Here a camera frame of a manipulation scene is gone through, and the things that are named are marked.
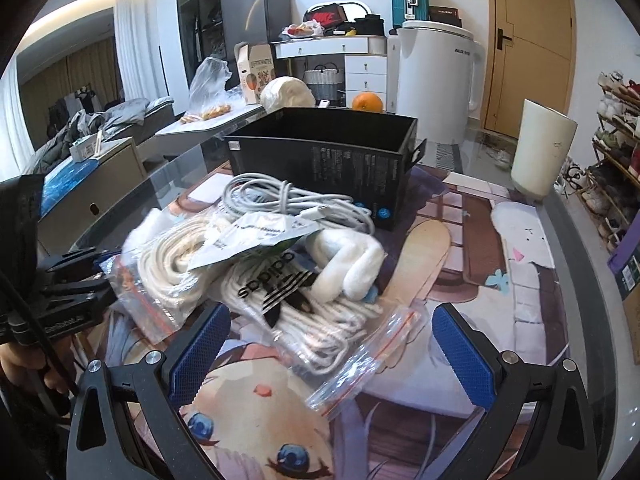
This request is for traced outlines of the left hand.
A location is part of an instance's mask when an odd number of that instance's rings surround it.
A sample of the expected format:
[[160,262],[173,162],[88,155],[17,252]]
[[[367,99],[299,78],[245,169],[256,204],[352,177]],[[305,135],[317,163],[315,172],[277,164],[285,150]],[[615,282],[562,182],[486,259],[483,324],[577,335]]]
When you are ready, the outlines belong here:
[[[73,352],[70,350],[72,338],[66,337],[58,340],[54,345],[56,354],[65,364],[66,368],[73,373]],[[43,370],[48,365],[48,358],[41,349],[36,347],[24,347],[15,342],[2,344],[1,349],[1,370],[13,385],[21,386],[27,380],[31,370]],[[59,372],[51,368],[44,375],[44,384],[59,393],[68,393],[70,388]]]

